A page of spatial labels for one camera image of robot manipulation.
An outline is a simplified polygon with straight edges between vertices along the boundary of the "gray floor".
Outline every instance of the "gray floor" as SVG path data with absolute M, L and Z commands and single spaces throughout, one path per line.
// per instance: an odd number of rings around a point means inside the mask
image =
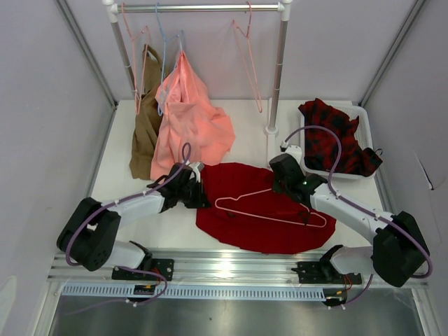
M 372 289 L 345 311 L 328 311 L 320 302 L 161 299 L 137 308 L 117 302 L 65 315 L 104 300 L 63 297 L 51 335 L 424 335 L 409 290 Z

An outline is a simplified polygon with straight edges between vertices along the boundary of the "dark red garment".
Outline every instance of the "dark red garment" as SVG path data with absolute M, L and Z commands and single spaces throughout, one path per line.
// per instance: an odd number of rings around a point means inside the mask
M 295 254 L 321 247 L 335 231 L 336 220 L 327 215 L 324 228 L 294 225 L 253 218 L 215 207 L 216 199 L 233 197 L 270 189 L 274 173 L 241 163 L 221 163 L 206 166 L 201 177 L 211 208 L 198 209 L 196 226 L 222 243 L 261 253 Z M 285 194 L 271 190 L 259 195 L 243 197 L 239 201 L 223 200 L 220 207 L 314 225 L 323 225 L 322 218 L 309 215 L 301 204 L 294 203 Z
M 337 173 L 372 175 L 383 162 L 371 149 L 361 149 L 355 139 L 359 118 L 350 120 L 348 115 L 325 104 L 320 99 L 307 101 L 299 106 L 305 125 L 318 125 L 332 130 L 342 144 L 342 155 Z M 305 130 L 305 164 L 310 169 L 329 172 L 336 161 L 337 142 L 333 136 L 320 129 Z

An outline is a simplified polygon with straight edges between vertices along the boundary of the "white laundry basket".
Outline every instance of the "white laundry basket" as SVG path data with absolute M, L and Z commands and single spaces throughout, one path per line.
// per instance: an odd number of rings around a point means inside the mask
M 370 125 L 369 125 L 369 118 L 367 117 L 367 111 L 359 106 L 350 106 L 350 105 L 337 105 L 337 104 L 331 104 L 335 109 L 338 109 L 345 114 L 347 114 L 350 118 L 350 120 L 353 120 L 359 116 L 359 126 L 355 133 L 355 139 L 358 140 L 359 146 L 364 149 L 367 147 L 372 148 L 372 135 L 370 133 Z M 305 117 L 301 115 L 300 118 L 300 126 L 305 126 Z M 321 171 L 321 170 L 313 170 L 308 168 L 305 165 L 305 132 L 300 133 L 300 147 L 302 149 L 302 161 L 300 163 L 300 166 L 302 169 L 310 174 L 318 174 L 321 176 L 328 176 L 328 171 Z M 361 175 L 354 175 L 354 174 L 343 174 L 343 173 L 334 173 L 333 177 L 335 178 L 341 178 L 341 179 L 352 179 L 352 180 L 361 180 L 361 179 L 371 179 L 374 177 L 376 172 L 374 172 L 370 176 L 361 176 Z

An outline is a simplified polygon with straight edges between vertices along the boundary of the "hanging clothes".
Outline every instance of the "hanging clothes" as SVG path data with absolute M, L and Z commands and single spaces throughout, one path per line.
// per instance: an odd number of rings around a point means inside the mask
M 135 117 L 135 130 L 132 135 L 132 156 L 129 163 L 132 178 L 149 180 L 151 162 L 157 143 L 162 117 L 158 114 L 158 103 L 155 94 L 160 86 L 162 61 L 157 52 L 149 45 L 143 47 L 146 58 L 143 72 L 144 93 L 141 100 L 140 113 Z
M 211 105 L 208 90 L 181 51 L 177 67 L 157 90 L 164 113 L 151 165 L 151 179 L 168 174 L 183 161 L 182 146 L 190 142 L 190 161 L 217 165 L 235 140 L 232 122 L 222 108 Z
M 299 106 L 305 126 L 318 125 L 332 130 L 342 144 L 342 154 L 336 167 L 337 173 L 372 175 L 383 162 L 371 149 L 362 149 L 355 139 L 359 118 L 349 116 L 320 99 L 307 101 Z M 305 130 L 305 164 L 310 169 L 329 172 L 336 161 L 337 142 L 329 133 L 319 129 Z
M 216 200 L 222 197 L 237 199 L 240 195 L 270 189 L 274 182 L 274 173 L 270 170 L 242 163 L 221 163 L 206 166 L 201 178 L 212 207 L 197 210 L 196 226 L 222 243 L 261 253 L 295 254 L 321 247 L 335 231 L 334 218 L 314 210 L 310 213 L 307 207 L 285 194 L 271 190 L 240 197 L 237 201 L 219 201 L 220 207 L 234 211 L 216 208 Z M 297 225 L 236 211 L 297 222 Z

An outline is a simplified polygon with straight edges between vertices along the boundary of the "pink hanger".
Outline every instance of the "pink hanger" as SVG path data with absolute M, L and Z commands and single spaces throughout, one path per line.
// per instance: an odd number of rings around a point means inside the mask
M 243 197 L 248 197 L 248 196 L 252 196 L 252 195 L 257 195 L 257 194 L 261 194 L 261 193 L 266 193 L 268 191 L 270 191 L 271 189 L 265 189 L 265 190 L 261 190 L 261 191 L 256 191 L 256 192 L 250 192 L 249 194 L 244 194 L 244 195 L 240 195 L 237 198 L 233 198 L 233 197 L 220 197 L 218 199 L 216 199 L 215 201 L 215 207 L 217 209 L 220 210 L 224 210 L 224 211 L 229 211 L 235 214 L 240 214 L 240 215 L 246 215 L 246 216 L 250 216 L 250 217 L 255 217 L 255 218 L 261 218 L 261 219 L 267 219 L 269 221 L 274 221 L 274 222 L 282 222 L 282 223 L 288 223 L 288 224 L 294 224 L 294 225 L 303 225 L 303 226 L 310 226 L 312 228 L 324 228 L 327 225 L 327 219 L 325 217 L 323 217 L 322 215 L 319 215 L 318 213 L 315 212 L 311 212 L 305 205 L 301 204 L 302 207 L 304 207 L 306 210 L 308 210 L 308 213 L 310 213 L 311 215 L 315 215 L 318 216 L 320 218 L 322 218 L 324 220 L 324 224 L 323 225 L 314 225 L 314 224 L 304 224 L 304 223 L 297 223 L 297 222 L 292 222 L 289 220 L 283 220 L 283 219 L 276 219 L 276 218 L 270 218 L 270 217 L 264 217 L 264 216 L 259 216 L 259 215 L 254 215 L 252 213 L 246 213 L 246 212 L 241 212 L 241 211 L 237 211 L 237 210 L 232 210 L 232 209 L 227 209 L 227 208 L 223 208 L 222 206 L 218 206 L 218 202 L 219 201 L 223 201 L 223 200 L 232 200 L 232 201 L 239 201 L 241 198 Z
M 249 79 L 249 83 L 251 84 L 252 93 L 253 93 L 253 96 L 254 96 L 255 101 L 257 103 L 258 111 L 260 113 L 262 113 L 263 112 L 263 105 L 261 104 L 261 94 L 260 94 L 260 89 L 258 88 L 257 71 L 255 70 L 255 65 L 253 63 L 251 40 L 249 38 L 249 34 L 251 32 L 251 22 L 252 22 L 252 5 L 251 5 L 251 3 L 249 1 L 247 1 L 247 4 L 249 5 L 249 10 L 250 10 L 249 23 L 247 25 L 247 32 L 244 33 L 243 30 L 239 27 L 239 25 L 237 24 L 237 22 L 235 20 L 233 20 L 233 27 L 234 27 L 235 37 L 237 38 L 237 42 L 238 42 L 239 52 L 241 53 L 241 58 L 243 59 L 244 68 L 246 69 L 247 78 Z M 253 80 L 251 78 L 251 75 L 249 74 L 249 68 L 247 67 L 246 59 L 243 56 L 243 48 L 241 46 L 241 42 L 239 41 L 239 38 L 238 38 L 238 35 L 237 35 L 237 30 L 239 30 L 241 32 L 241 34 L 243 34 L 243 36 L 247 40 L 247 46 L 248 46 L 248 49 L 249 49 L 249 57 L 251 58 Z
M 131 29 L 129 28 L 129 25 L 126 20 L 126 14 L 125 14 L 125 3 L 121 3 L 121 13 L 123 14 L 123 20 L 126 24 L 126 30 L 129 34 L 129 37 L 131 38 L 132 42 L 132 64 L 133 64 L 133 70 L 132 73 L 134 74 L 134 102 L 135 102 L 135 113 L 140 114 L 140 107 L 141 107 L 141 96 L 143 95 L 143 85 L 144 85 L 144 75 L 145 75 L 145 65 L 146 65 L 146 53 L 148 52 L 148 46 L 149 46 L 149 28 L 148 26 L 145 26 L 136 36 L 133 36 L 131 33 Z M 141 82 L 140 82 L 140 90 L 137 86 L 137 76 L 135 76 L 135 71 L 137 69 L 137 61 L 135 57 L 135 41 L 140 37 L 140 35 L 146 33 L 146 46 L 145 46 L 145 57 L 143 58 L 143 69 L 141 71 Z

